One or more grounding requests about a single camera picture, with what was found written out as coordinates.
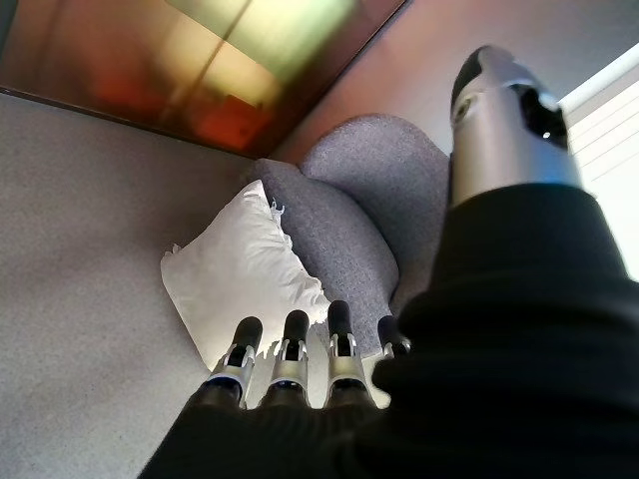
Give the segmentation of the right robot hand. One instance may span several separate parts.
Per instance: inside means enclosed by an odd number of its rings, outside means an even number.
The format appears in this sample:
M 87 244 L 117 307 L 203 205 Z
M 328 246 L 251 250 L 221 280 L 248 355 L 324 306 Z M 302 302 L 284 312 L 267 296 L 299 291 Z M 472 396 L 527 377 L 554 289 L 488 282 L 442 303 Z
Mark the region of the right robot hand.
M 563 112 L 490 45 L 451 93 L 453 149 L 428 288 L 377 327 L 365 375 L 348 304 L 327 310 L 327 399 L 309 405 L 310 320 L 284 312 L 271 384 L 243 318 L 145 478 L 634 478 L 638 285 L 570 152 Z

